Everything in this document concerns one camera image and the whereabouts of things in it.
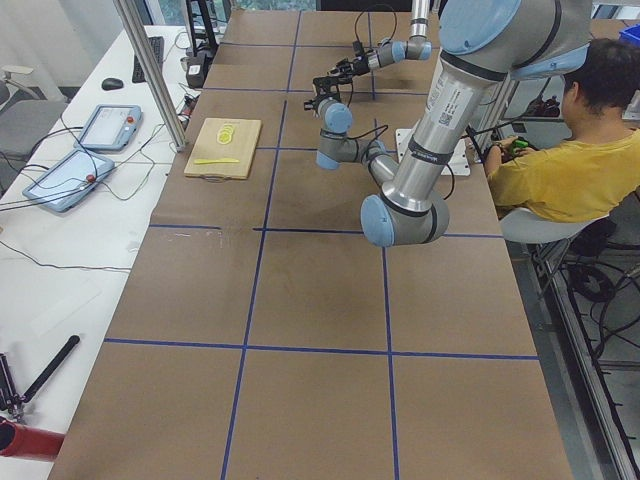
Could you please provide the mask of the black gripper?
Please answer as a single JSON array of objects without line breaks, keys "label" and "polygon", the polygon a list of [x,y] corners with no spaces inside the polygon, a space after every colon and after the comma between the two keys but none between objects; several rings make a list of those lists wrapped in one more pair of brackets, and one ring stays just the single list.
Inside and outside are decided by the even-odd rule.
[{"label": "black gripper", "polygon": [[316,95],[314,99],[305,100],[303,107],[305,111],[311,111],[314,114],[319,112],[319,104],[323,100],[333,99],[341,101],[339,85],[341,80],[350,80],[351,73],[342,70],[330,70],[327,76],[315,77],[312,81]]},{"label": "black gripper", "polygon": [[347,76],[362,76],[371,71],[369,61],[366,57],[358,57],[353,60],[344,58],[338,61],[335,67],[344,68],[344,72]]}]

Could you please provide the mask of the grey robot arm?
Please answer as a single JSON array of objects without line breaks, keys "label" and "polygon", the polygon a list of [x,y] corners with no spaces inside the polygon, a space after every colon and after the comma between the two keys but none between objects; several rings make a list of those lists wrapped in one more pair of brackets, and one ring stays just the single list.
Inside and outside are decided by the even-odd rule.
[{"label": "grey robot arm", "polygon": [[439,18],[442,70],[433,81],[425,112],[394,161],[384,146],[348,134],[353,117],[338,88],[353,77],[403,60],[426,60],[429,2],[412,4],[410,36],[359,51],[313,81],[305,102],[322,120],[316,162],[325,169],[364,165],[380,187],[362,203],[367,240],[379,247],[423,244],[447,229],[449,212],[434,190],[485,92],[505,79],[545,78],[578,69],[586,59],[589,1],[449,1]]},{"label": "grey robot arm", "polygon": [[366,49],[360,39],[358,22],[362,13],[354,22],[355,41],[353,59],[342,59],[327,72],[338,83],[349,83],[352,78],[368,74],[374,70],[400,63],[404,60],[428,60],[432,53],[432,44],[427,38],[430,1],[413,1],[411,7],[410,35],[406,41],[392,37],[381,41],[377,47]]}]

